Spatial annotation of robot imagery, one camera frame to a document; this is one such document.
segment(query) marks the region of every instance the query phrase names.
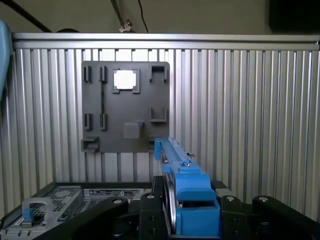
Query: blue tab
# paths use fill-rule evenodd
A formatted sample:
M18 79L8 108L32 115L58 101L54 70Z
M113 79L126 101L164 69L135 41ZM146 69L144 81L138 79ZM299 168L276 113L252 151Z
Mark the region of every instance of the blue tab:
M31 208L23 210L22 217L24 223L33 223L35 221L35 214Z

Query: label sticker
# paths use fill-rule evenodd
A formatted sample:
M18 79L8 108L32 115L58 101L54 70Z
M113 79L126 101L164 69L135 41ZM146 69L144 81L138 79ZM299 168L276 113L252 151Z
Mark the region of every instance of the label sticker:
M22 224L23 221L24 221L24 219L20 218L18 221L16 221L16 223L14 225L18 226L18 225Z

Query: ventilation grille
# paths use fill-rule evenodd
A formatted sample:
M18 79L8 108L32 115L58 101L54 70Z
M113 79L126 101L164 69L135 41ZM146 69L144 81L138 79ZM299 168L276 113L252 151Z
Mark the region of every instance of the ventilation grille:
M98 203L100 203L103 200L106 200L107 198L104 197L97 197L97 198L85 198L83 202L79 205L79 207L74 211L73 217L79 215L85 210L88 210Z
M81 191L77 188L55 188L53 191L46 195L46 198L50 198L53 203L53 211L60 212L66 204ZM35 203L31 206L35 217L43 217L46 213L46 205L43 203Z

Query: metal rod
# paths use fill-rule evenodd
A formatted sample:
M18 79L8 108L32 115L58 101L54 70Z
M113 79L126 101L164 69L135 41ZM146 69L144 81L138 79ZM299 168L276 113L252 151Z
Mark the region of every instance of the metal rod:
M118 5L117 5L116 1L115 0L110 0L110 1L112 3L113 9L114 9L114 11L116 13L116 16L119 19L120 25L124 26L125 25L125 20L122 18L121 14L120 14L120 11L119 11L119 8L118 8Z
M34 16L32 16L29 12L27 12L23 7L21 7L15 1L13 1L13 0L0 0L0 2L7 5L12 10L16 11L19 15L24 17L26 20L28 20L30 23L35 25L41 31L43 31L45 33L52 33L52 31L49 28L47 28L45 25L43 25L40 21L38 21Z

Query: black bracket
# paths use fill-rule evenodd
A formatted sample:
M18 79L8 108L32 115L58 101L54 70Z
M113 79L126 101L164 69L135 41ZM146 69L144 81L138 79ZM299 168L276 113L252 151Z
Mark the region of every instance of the black bracket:
M82 139L81 150L85 153L97 153L99 151L99 137Z

